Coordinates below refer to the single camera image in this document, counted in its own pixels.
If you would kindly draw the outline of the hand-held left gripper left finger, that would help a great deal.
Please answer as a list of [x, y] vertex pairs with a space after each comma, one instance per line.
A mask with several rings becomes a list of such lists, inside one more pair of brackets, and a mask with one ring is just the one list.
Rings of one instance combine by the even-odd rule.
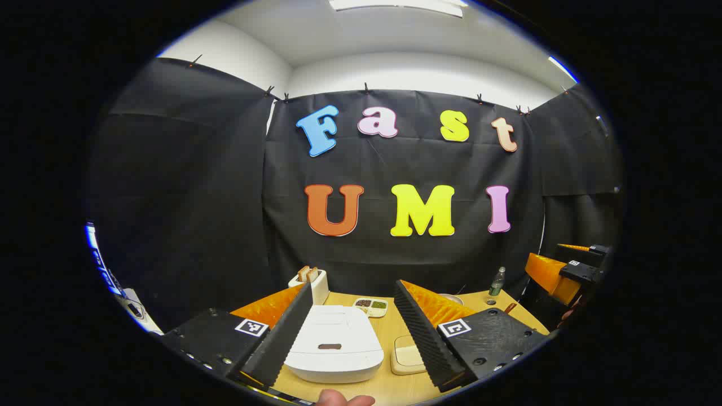
[[312, 304], [312, 288], [304, 283], [247, 305], [243, 315], [210, 308], [163, 334], [161, 342], [219, 379], [268, 390]]

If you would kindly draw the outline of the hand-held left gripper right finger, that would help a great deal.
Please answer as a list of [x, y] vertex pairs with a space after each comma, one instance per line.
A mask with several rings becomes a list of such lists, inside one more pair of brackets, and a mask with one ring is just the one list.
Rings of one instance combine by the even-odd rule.
[[404, 280], [394, 303], [440, 391], [489, 381], [551, 339], [500, 308], [469, 310]]

